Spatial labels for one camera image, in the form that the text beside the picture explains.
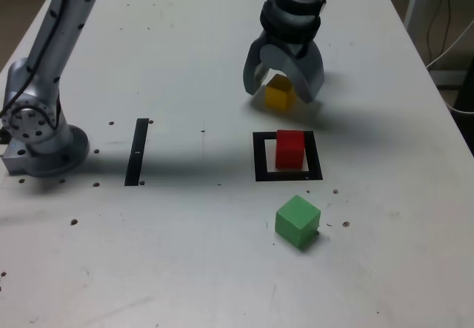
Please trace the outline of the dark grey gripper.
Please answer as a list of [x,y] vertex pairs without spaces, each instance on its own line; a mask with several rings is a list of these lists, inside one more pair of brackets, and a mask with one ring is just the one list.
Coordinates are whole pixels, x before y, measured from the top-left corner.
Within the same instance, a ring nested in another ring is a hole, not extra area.
[[270,69],[283,72],[304,103],[313,102],[324,83],[321,53],[313,41],[263,30],[250,45],[244,63],[245,91],[255,95]]

